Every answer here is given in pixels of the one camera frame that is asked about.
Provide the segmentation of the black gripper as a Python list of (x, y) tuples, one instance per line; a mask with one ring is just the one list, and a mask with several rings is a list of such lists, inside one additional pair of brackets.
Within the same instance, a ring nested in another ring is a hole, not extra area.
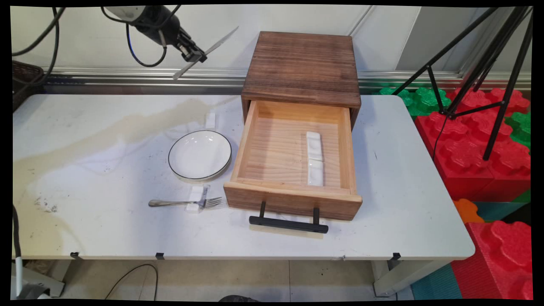
[(178, 48), (186, 62), (204, 62), (207, 57), (186, 32), (181, 31), (179, 19), (176, 16), (180, 6), (172, 11), (166, 6), (136, 6), (136, 29), (159, 45)]

